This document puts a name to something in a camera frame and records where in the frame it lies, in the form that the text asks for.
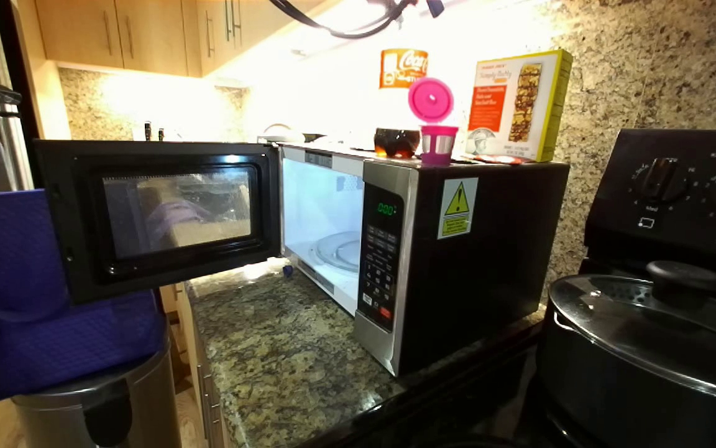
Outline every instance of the microwave control panel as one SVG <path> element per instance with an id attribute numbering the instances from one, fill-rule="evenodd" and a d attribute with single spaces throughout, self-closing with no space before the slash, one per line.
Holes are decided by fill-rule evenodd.
<path id="1" fill-rule="evenodd" d="M 365 191 L 357 310 L 391 332 L 405 202 L 386 189 L 367 187 Z"/>

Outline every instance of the label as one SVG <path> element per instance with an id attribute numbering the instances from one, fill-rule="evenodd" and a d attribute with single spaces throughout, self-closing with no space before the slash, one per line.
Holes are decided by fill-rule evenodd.
<path id="1" fill-rule="evenodd" d="M 391 48 L 380 52 L 380 90 L 407 90 L 428 78 L 428 52 L 411 48 Z"/>
<path id="2" fill-rule="evenodd" d="M 500 133 L 506 84 L 480 84 L 475 86 L 473 98 L 475 101 L 470 109 L 468 130 L 487 126 L 492 133 Z"/>
<path id="3" fill-rule="evenodd" d="M 477 176 L 442 182 L 438 238 L 473 231 L 477 185 Z"/>

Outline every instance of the box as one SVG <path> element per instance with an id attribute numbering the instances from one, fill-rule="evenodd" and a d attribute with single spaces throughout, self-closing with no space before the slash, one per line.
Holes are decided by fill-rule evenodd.
<path id="1" fill-rule="evenodd" d="M 550 161 L 569 65 L 564 49 L 480 59 L 468 130 L 490 130 L 503 155 Z"/>

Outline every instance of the wall cabinet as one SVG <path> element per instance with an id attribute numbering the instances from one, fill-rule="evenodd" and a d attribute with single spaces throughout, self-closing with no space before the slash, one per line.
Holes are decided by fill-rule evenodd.
<path id="1" fill-rule="evenodd" d="M 329 0 L 296 0 L 294 4 L 315 13 Z M 199 0 L 202 75 L 214 73 L 290 22 L 269 0 Z"/>
<path id="2" fill-rule="evenodd" d="M 185 0 L 37 0 L 58 62 L 190 75 Z"/>

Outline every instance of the microwave keypad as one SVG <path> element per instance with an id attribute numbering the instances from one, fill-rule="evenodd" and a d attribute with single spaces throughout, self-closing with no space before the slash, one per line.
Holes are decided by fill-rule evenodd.
<path id="1" fill-rule="evenodd" d="M 393 325 L 396 268 L 400 238 L 378 227 L 365 228 L 365 277 L 361 308 L 383 329 Z"/>

